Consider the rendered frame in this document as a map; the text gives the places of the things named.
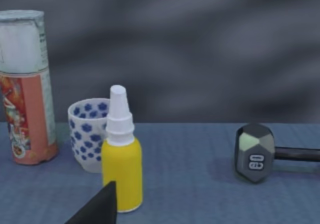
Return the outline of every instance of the yellow bottle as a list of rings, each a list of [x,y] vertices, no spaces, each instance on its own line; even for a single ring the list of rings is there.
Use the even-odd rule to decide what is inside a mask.
[[[117,211],[136,210],[143,202],[142,150],[133,135],[133,117],[123,86],[110,89],[107,139],[101,148],[103,186],[116,182]]]

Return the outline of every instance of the blue and white cup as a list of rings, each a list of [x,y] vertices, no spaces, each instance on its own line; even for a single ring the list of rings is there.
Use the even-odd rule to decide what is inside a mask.
[[[70,143],[75,159],[90,173],[101,173],[101,147],[107,137],[109,99],[80,100],[68,108]]]

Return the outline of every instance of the cup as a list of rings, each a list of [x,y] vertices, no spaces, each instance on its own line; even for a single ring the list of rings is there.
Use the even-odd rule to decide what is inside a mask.
[[[82,168],[101,173],[101,147],[107,137],[109,99],[80,100],[68,108],[70,143],[73,155]]]

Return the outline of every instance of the bottle cap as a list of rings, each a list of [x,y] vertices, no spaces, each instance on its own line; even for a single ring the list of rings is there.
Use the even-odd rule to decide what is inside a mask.
[[[134,140],[135,125],[129,109],[127,91],[121,85],[110,88],[109,112],[106,116],[107,142],[112,146],[126,146]]]

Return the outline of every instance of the blue table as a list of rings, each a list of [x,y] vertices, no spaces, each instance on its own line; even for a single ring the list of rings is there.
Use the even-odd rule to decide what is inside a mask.
[[[233,173],[235,132],[241,124],[137,124],[143,149],[144,202],[117,224],[319,224],[317,163],[275,161],[266,182]],[[320,148],[320,125],[269,124],[278,146]],[[11,160],[0,123],[0,223],[63,224],[102,187],[82,170],[58,124],[60,154],[37,166]]]

